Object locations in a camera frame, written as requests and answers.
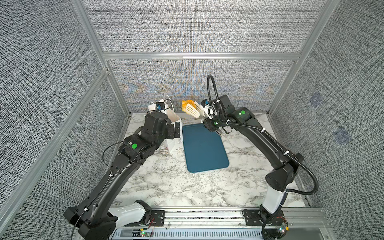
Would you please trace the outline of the white paper bag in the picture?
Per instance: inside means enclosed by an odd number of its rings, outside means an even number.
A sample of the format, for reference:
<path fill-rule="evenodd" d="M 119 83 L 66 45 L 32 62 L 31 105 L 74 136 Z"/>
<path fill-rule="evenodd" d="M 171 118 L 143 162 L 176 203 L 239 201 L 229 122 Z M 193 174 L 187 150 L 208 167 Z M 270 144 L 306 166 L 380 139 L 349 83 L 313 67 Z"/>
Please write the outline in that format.
<path fill-rule="evenodd" d="M 166 95 L 164 99 L 161 99 L 158 102 L 162 102 L 166 99 L 171 100 L 171 98 Z M 172 153 L 175 149 L 180 147 L 181 143 L 183 142 L 182 119 L 176 114 L 174 106 L 166 111 L 155 111 L 155 104 L 156 103 L 151 102 L 151 104 L 148 105 L 148 113 L 161 112 L 167 115 L 167 138 L 165 139 L 165 146 L 168 152 Z M 181 125 L 181 137 L 179 139 L 174 138 L 174 122 L 180 122 Z"/>

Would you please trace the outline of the round golden bun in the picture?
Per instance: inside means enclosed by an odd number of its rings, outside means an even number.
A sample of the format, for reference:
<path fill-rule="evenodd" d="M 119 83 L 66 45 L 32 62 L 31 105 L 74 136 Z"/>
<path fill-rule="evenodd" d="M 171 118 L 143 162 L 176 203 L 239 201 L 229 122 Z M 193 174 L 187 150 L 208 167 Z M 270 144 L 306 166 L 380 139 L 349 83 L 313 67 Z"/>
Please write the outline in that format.
<path fill-rule="evenodd" d="M 185 100 L 185 101 L 182 101 L 182 110 L 183 110 L 184 112 L 187 112 L 188 107 L 190 107 L 190 108 L 196 110 L 195 102 L 192 101 L 192 100 Z"/>

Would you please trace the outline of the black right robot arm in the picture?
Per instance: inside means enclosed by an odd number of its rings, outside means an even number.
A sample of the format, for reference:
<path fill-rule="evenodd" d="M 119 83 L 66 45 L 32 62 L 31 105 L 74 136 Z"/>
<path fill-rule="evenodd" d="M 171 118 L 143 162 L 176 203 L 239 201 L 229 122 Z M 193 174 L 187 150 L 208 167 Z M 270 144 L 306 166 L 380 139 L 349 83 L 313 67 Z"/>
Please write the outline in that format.
<path fill-rule="evenodd" d="M 273 167 L 273 170 L 266 175 L 268 190 L 258 213 L 260 222 L 265 222 L 280 210 L 287 198 L 286 189 L 292 185 L 299 168 L 299 164 L 291 160 L 295 155 L 281 146 L 247 108 L 235 109 L 228 96 L 223 95 L 219 99 L 214 99 L 213 103 L 203 100 L 202 106 L 208 115 L 203 120 L 205 128 L 218 133 L 219 128 L 222 128 L 229 134 L 231 131 L 225 130 L 229 127 L 241 133 L 261 151 Z"/>

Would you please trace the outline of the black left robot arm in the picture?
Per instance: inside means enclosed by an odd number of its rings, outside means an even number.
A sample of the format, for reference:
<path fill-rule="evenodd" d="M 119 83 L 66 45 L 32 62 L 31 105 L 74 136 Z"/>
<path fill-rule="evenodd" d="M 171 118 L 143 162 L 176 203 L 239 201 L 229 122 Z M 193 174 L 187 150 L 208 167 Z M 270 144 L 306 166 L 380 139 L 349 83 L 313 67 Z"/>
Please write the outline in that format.
<path fill-rule="evenodd" d="M 117 228 L 128 224 L 146 226 L 151 222 L 152 208 L 142 200 L 116 209 L 112 203 L 164 140 L 181 137 L 181 129 L 179 122 L 172 123 L 167 114 L 154 111 L 146 114 L 143 126 L 119 142 L 109 171 L 82 203 L 64 212 L 66 220 L 84 240 L 107 240 Z"/>

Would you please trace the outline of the teal serving tray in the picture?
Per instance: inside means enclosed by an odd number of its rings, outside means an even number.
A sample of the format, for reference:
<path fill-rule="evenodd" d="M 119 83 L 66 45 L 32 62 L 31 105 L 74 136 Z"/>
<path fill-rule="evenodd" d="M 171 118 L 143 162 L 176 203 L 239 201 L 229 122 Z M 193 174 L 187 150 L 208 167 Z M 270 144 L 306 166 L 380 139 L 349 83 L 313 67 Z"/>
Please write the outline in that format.
<path fill-rule="evenodd" d="M 183 126 L 183 145 L 187 169 L 191 173 L 224 169 L 230 165 L 221 137 L 203 124 Z"/>

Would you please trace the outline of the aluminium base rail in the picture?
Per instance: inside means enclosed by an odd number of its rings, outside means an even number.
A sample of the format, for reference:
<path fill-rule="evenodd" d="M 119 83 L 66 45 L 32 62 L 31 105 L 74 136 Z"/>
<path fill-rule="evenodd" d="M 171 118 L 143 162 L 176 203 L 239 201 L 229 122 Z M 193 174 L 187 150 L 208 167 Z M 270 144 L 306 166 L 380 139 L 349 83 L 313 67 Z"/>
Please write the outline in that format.
<path fill-rule="evenodd" d="M 259 210 L 251 207 L 155 207 L 149 227 L 124 224 L 111 240 L 261 240 Z M 277 240 L 334 240 L 319 208 L 283 208 L 266 231 Z"/>

